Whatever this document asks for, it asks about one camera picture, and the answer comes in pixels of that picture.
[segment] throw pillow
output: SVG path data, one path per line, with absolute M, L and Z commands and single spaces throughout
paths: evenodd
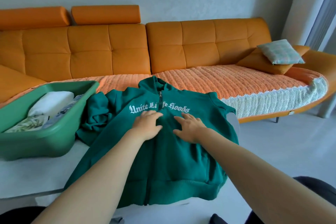
M 273 65 L 304 64 L 301 56 L 286 39 L 257 46 Z
M 300 54 L 300 56 L 304 55 L 310 49 L 308 46 L 302 45 L 295 45 L 293 48 Z M 285 74 L 288 69 L 293 66 L 293 64 L 272 65 L 272 63 L 263 55 L 263 52 L 259 48 L 256 48 L 249 56 L 240 60 L 236 65 L 270 74 Z

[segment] sofa armrest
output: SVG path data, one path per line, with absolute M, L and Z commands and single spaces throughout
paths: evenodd
M 0 65 L 0 103 L 31 87 L 46 83 Z
M 302 56 L 305 64 L 295 64 L 294 67 L 301 67 L 313 70 L 322 74 L 329 83 L 327 95 L 336 91 L 336 55 L 309 50 Z

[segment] orange sofa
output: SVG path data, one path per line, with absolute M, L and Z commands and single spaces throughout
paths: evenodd
M 72 15 L 77 26 L 70 25 L 63 7 L 0 10 L 0 103 L 37 85 L 69 79 L 128 74 L 123 86 L 136 86 L 152 74 L 173 70 L 168 81 L 172 83 L 176 69 L 236 64 L 257 45 L 271 41 L 261 18 L 144 25 L 137 5 L 75 6 Z M 310 50 L 303 59 L 306 63 L 295 67 L 321 73 L 329 87 L 322 99 L 291 110 L 295 113 L 336 91 L 336 56 Z M 244 117 L 240 122 L 289 112 Z

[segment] orange pillow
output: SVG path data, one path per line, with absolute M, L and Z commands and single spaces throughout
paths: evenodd
M 294 45 L 293 48 L 300 54 L 301 57 L 310 49 L 310 47 L 303 45 Z M 268 58 L 263 55 L 263 52 L 259 48 L 256 48 L 249 56 L 240 60 L 236 65 L 270 74 L 285 74 L 288 69 L 293 66 L 293 64 L 273 65 Z

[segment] light blue pillow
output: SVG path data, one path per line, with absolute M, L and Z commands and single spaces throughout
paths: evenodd
M 300 54 L 286 40 L 274 41 L 257 46 L 273 65 L 304 64 Z

